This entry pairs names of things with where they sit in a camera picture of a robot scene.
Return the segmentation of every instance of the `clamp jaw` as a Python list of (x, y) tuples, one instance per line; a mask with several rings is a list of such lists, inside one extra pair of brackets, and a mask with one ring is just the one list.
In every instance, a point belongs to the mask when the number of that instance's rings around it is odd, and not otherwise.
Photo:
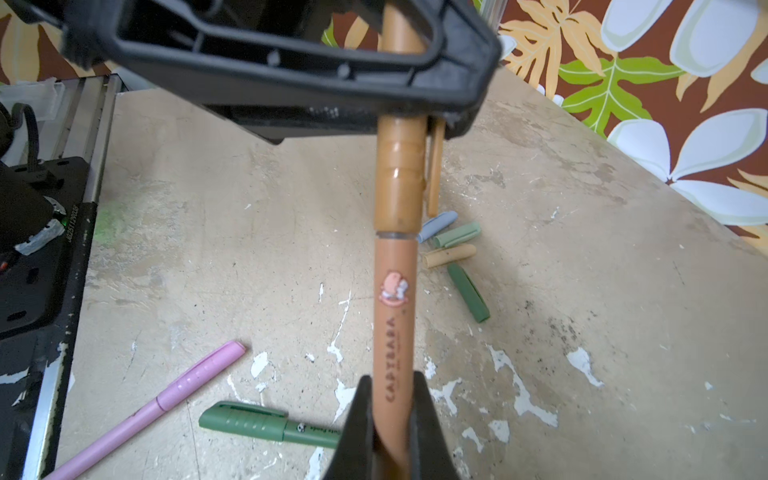
[(383, 0), (7, 0), (25, 22), (62, 30), (61, 52), (113, 60), (254, 134), (375, 134), (381, 114), (428, 115), (465, 134), (501, 46), (465, 0), (395, 0), (420, 55), (345, 50), (320, 38), (332, 13), (381, 31)]
[[(357, 384), (339, 446), (323, 480), (377, 478), (372, 392), (371, 377), (365, 375)], [(411, 480), (459, 480), (442, 436), (427, 381), (421, 372), (413, 373), (413, 408), (409, 430)]]

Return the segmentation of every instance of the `green pen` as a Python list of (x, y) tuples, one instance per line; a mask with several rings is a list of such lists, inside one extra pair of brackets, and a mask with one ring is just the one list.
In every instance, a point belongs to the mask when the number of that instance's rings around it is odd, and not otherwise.
[(204, 429), (275, 442), (303, 443), (335, 449), (341, 432), (294, 422), (288, 412), (237, 402), (218, 402), (198, 421)]

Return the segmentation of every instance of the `white flower pattern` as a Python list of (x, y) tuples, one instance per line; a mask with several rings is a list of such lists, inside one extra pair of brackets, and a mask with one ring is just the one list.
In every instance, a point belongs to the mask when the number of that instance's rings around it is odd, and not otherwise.
[(766, 137), (768, 110), (745, 108), (728, 111), (699, 124), (685, 140), (674, 169), (664, 127), (652, 120), (623, 121), (608, 142), (707, 212), (723, 225), (752, 226), (768, 223), (768, 198), (728, 185), (701, 180), (681, 180), (690, 174), (735, 164), (752, 154)]

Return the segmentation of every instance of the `beige tabletop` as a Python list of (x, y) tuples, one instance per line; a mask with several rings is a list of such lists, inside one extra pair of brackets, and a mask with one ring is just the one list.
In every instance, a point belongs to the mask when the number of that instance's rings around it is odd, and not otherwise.
[[(118, 98), (59, 463), (238, 339), (83, 478), (321, 474), (331, 450), (197, 419), (229, 399), (343, 425), (372, 365), (375, 143), (274, 147), (161, 90)], [(420, 269), (415, 367), (463, 477), (764, 478), (768, 259), (505, 70), (440, 200), (482, 225), (461, 265), (492, 313)]]

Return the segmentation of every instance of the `pen clip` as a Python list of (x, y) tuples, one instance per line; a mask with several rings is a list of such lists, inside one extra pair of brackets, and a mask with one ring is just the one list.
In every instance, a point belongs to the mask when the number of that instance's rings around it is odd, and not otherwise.
[(269, 415), (273, 417), (285, 418), (288, 416), (288, 412), (283, 412), (277, 409), (270, 409), (259, 405), (249, 405), (247, 403), (240, 402), (217, 402), (212, 409), (230, 409), (240, 410), (241, 412), (259, 413), (261, 415)]
[(475, 294), (478, 296), (478, 300), (480, 300), (480, 303), (488, 309), (488, 305), (485, 303), (485, 299), (480, 295), (480, 292), (478, 291), (478, 287), (475, 286), (475, 282), (472, 281), (471, 278), (469, 278), (469, 275), (467, 275), (466, 271), (462, 268), (462, 274), (464, 275), (464, 278), (467, 279), (469, 282), (469, 285), (472, 287), (472, 289), (475, 291)]
[(433, 118), (429, 132), (432, 139), (429, 147), (429, 172), (427, 182), (427, 217), (437, 217), (440, 197), (440, 171), (442, 169), (442, 142), (445, 140), (445, 119)]

